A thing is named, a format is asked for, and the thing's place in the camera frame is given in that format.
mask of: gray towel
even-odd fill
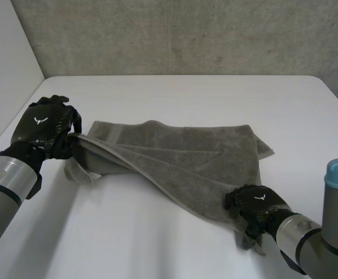
[[[248,125],[195,128],[96,121],[88,136],[70,137],[74,157],[66,162],[69,179],[93,184],[95,174],[141,173],[187,211],[240,233],[246,224],[238,212],[223,208],[224,196],[258,183],[258,159],[273,154]]]

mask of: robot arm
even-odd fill
[[[248,222],[244,249],[270,234],[290,268],[312,279],[338,278],[338,159],[325,177],[323,226],[292,212],[265,186],[245,185],[225,197],[225,209],[238,210]]]
[[[0,237],[25,199],[40,189],[40,169],[46,159],[72,156],[66,136],[72,125],[81,133],[81,118],[68,98],[41,98],[24,112],[11,145],[0,152]]]

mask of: white table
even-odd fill
[[[28,104],[53,94],[70,97],[85,133],[94,120],[249,124],[276,152],[260,162],[263,184],[321,223],[325,167],[338,158],[338,100],[317,78],[53,77]],[[24,110],[2,134],[0,150]],[[44,163],[42,190],[23,204],[0,240],[0,279],[302,278],[271,237],[265,237],[267,257],[239,251],[233,232],[192,216],[137,174],[77,187],[62,166]]]

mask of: white logo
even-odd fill
[[[42,119],[42,120],[37,120],[36,117],[35,117],[34,119],[35,119],[36,124],[39,125],[40,123],[42,123],[42,122],[44,122],[44,121],[47,121],[48,118],[44,118],[44,119]]]
[[[265,200],[265,198],[266,198],[266,194],[264,194],[262,197],[257,197],[257,196],[255,196],[254,197],[255,199],[261,199],[262,201],[264,201]]]

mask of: white wall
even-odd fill
[[[43,80],[10,0],[0,0],[0,135]]]

